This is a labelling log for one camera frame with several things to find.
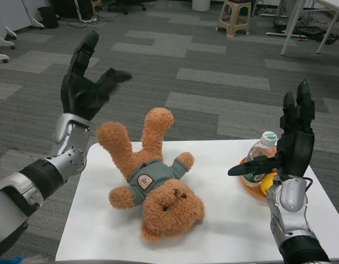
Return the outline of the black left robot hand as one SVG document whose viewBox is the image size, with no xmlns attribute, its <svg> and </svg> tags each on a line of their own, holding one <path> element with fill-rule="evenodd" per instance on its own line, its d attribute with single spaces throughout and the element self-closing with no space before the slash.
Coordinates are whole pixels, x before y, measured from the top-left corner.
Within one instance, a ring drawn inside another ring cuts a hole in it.
<svg viewBox="0 0 339 264">
<path fill-rule="evenodd" d="M 63 111 L 88 121 L 91 121 L 110 100 L 111 94 L 117 90 L 119 84 L 132 78 L 129 72 L 113 68 L 104 72 L 96 82 L 84 76 L 98 40 L 96 31 L 91 31 L 83 38 L 72 55 L 61 86 Z"/>
</svg>

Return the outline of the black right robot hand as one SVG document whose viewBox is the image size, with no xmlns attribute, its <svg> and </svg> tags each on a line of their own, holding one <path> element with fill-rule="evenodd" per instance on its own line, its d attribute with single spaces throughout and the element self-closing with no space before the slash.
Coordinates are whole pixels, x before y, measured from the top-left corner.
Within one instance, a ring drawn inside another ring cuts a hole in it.
<svg viewBox="0 0 339 264">
<path fill-rule="evenodd" d="M 302 177 L 313 153 L 315 136 L 311 121 L 314 119 L 315 102 L 311 98 L 309 83 L 304 79 L 298 85 L 296 99 L 291 92 L 286 93 L 283 99 L 283 116 L 280 118 L 283 134 L 277 141 L 275 156 L 260 156 L 232 167 L 228 175 L 263 174 L 277 169 L 282 174 Z"/>
</svg>

